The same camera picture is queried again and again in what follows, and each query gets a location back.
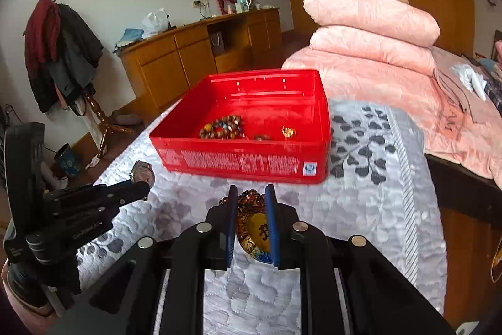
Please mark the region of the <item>wooden coat stand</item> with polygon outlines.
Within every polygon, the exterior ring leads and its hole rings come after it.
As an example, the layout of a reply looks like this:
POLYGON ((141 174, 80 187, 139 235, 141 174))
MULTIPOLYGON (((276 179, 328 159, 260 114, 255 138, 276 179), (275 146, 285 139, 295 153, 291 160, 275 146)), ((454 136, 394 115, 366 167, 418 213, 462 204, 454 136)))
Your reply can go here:
POLYGON ((52 47, 56 55, 45 64, 46 70, 61 103, 84 119, 98 149, 97 157, 101 159, 114 133, 133 132, 130 127, 114 123, 94 97, 93 80, 104 56, 104 47, 80 15, 58 0, 49 0, 46 22, 57 34, 52 47))

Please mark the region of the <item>light blue kettle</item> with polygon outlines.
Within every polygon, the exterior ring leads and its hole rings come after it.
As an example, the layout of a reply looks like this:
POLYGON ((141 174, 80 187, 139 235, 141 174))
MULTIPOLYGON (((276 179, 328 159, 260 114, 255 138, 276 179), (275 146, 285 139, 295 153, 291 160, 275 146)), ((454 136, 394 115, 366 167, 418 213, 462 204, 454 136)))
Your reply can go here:
POLYGON ((240 6, 243 12, 250 11, 252 3, 252 0, 237 0, 237 4, 240 6))

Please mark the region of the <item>gold round pendant charm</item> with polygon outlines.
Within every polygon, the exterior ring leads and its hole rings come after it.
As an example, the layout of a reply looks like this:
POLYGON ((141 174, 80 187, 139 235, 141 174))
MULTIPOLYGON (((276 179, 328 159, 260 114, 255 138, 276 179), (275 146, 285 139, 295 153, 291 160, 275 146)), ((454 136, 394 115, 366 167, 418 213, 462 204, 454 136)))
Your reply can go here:
POLYGON ((296 135, 296 131, 295 131, 294 128, 292 128, 292 127, 282 127, 282 136, 285 139, 294 138, 295 135, 296 135))

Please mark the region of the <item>white grey quilted bedspread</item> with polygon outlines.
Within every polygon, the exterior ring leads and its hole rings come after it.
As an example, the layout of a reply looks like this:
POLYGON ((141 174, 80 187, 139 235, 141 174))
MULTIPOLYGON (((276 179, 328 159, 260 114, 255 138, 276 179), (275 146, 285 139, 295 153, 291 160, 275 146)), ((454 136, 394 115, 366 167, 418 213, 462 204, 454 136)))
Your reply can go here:
MULTIPOLYGON (((325 235, 365 236, 428 299, 444 309, 447 246, 423 133, 397 108, 329 101, 332 140, 328 176, 318 185, 277 184, 277 199, 325 235)), ((77 254, 82 288, 91 287, 143 236, 167 240, 202 221, 232 186, 229 179, 168 171, 143 132, 99 176, 125 180, 136 161, 152 165, 155 184, 144 201, 126 205, 112 229, 77 254)), ((207 334, 297 334, 300 276, 280 272, 237 247, 225 272, 207 271, 207 334)))

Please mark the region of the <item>blue folded cloth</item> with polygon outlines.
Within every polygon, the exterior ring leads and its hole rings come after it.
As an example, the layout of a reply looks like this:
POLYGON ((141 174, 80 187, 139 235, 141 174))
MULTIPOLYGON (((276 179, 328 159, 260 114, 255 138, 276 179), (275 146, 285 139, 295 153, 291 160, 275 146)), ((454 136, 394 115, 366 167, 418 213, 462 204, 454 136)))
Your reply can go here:
POLYGON ((142 40, 143 34, 144 34, 143 29, 126 28, 124 30, 123 36, 115 44, 113 52, 117 53, 119 50, 122 50, 123 48, 127 48, 128 46, 133 45, 136 42, 140 42, 142 40))

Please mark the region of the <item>pink bed sheet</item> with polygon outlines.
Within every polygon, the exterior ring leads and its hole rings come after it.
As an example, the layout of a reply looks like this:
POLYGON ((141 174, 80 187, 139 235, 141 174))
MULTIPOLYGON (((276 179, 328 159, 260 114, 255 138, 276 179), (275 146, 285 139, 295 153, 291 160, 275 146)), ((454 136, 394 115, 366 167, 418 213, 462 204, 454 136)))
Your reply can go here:
POLYGON ((436 79, 370 59, 302 48, 282 65, 284 70, 317 70, 328 97, 397 107, 425 136, 425 152, 457 163, 501 185, 501 115, 484 103, 483 122, 441 90, 436 79))

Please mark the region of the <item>wooden sideboard cabinet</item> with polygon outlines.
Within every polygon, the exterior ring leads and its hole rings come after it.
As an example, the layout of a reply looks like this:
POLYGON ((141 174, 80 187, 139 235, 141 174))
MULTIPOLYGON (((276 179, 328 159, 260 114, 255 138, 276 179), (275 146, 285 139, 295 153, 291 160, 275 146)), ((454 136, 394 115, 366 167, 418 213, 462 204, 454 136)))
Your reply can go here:
POLYGON ((204 77, 282 65, 278 8, 228 14, 187 24, 119 51, 135 98, 123 107, 151 122, 204 77), (226 51, 214 57, 209 34, 222 33, 226 51))

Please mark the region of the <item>grey paper bag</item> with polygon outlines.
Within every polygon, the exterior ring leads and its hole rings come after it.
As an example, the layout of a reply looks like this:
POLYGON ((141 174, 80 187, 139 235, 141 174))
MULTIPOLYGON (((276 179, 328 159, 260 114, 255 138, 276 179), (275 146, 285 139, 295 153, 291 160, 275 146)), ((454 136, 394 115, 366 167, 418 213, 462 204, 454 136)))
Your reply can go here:
POLYGON ((219 56, 226 51, 224 39, 220 31, 210 33, 209 40, 211 42, 214 57, 219 56))

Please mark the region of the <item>pink folded quilt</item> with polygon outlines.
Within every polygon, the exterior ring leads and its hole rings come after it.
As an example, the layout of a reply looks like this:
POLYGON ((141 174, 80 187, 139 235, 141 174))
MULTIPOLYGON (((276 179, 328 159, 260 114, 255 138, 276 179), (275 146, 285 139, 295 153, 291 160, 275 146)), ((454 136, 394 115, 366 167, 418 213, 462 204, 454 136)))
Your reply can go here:
POLYGON ((426 76, 431 76, 435 69, 429 48, 343 25, 317 29, 310 39, 310 46, 327 53, 394 65, 426 76))
POLYGON ((320 26, 353 27, 421 47, 440 36, 432 15, 397 0, 304 0, 304 10, 320 26))

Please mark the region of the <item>lower pink folded quilt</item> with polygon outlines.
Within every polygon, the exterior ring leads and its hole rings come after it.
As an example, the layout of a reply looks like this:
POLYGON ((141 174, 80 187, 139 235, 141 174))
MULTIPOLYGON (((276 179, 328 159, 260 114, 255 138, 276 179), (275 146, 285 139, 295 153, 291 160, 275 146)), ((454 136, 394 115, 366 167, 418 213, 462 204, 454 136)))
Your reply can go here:
POLYGON ((429 48, 343 25, 317 29, 310 39, 310 46, 327 53, 394 65, 426 76, 431 76, 435 69, 429 48))

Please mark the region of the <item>red plastic box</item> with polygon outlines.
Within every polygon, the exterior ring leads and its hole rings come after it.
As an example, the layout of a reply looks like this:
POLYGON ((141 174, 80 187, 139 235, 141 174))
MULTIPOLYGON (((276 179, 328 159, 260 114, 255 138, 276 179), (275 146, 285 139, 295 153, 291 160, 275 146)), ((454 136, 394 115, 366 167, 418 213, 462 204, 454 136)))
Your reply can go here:
POLYGON ((207 76, 150 133, 169 171, 303 185, 328 176, 331 137, 316 70, 207 76))

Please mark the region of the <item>upper pink folded quilt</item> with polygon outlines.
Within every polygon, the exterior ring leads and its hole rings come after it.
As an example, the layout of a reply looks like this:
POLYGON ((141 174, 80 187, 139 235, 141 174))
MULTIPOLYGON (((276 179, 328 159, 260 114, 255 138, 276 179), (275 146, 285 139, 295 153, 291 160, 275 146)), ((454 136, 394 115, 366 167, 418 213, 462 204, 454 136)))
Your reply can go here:
POLYGON ((353 27, 421 47, 440 36, 432 15, 397 0, 304 0, 304 10, 320 26, 353 27))

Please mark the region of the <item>coats on rack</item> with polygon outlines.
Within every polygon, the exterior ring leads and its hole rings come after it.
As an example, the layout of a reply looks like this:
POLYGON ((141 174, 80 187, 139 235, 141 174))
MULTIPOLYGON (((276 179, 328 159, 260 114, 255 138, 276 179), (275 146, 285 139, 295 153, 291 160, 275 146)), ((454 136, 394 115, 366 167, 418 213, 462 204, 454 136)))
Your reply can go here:
POLYGON ((77 110, 76 101, 95 93, 93 80, 104 47, 81 16, 57 0, 38 0, 23 33, 25 68, 43 114, 53 106, 77 110))

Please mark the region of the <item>white plastic bag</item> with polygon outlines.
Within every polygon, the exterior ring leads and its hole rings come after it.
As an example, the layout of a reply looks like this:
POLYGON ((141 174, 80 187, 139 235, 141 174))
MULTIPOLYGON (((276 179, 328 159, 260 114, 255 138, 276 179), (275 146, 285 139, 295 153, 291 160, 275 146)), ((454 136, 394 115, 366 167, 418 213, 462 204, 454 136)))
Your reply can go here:
POLYGON ((149 13, 145 18, 143 18, 141 24, 143 26, 143 34, 141 36, 142 39, 156 36, 171 27, 169 15, 164 8, 160 8, 156 12, 149 13))

